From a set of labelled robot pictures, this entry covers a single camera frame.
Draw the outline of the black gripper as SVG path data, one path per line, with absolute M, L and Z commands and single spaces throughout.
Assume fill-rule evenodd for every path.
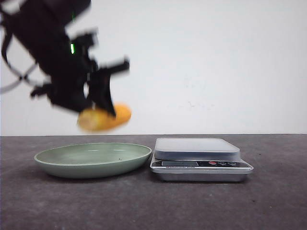
M 99 66 L 95 59 L 89 57 L 95 36 L 95 32 L 79 34 L 65 41 L 65 48 L 59 49 L 53 60 L 39 62 L 51 80 L 35 86 L 30 96 L 46 95 L 52 104 L 78 113 L 97 106 L 115 117 L 110 77 L 128 71 L 130 61 L 124 58 L 111 66 Z

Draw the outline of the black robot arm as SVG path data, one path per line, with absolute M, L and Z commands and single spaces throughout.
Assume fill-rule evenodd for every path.
M 95 32 L 70 38 L 65 30 L 90 5 L 89 0 L 27 0 L 15 13 L 1 10 L 0 24 L 5 30 L 1 55 L 7 57 L 10 40 L 16 37 L 34 65 L 51 79 L 35 85 L 31 97 L 46 95 L 52 104 L 78 113 L 98 106 L 115 116 L 110 77 L 128 70 L 129 61 L 100 67 L 88 52 Z

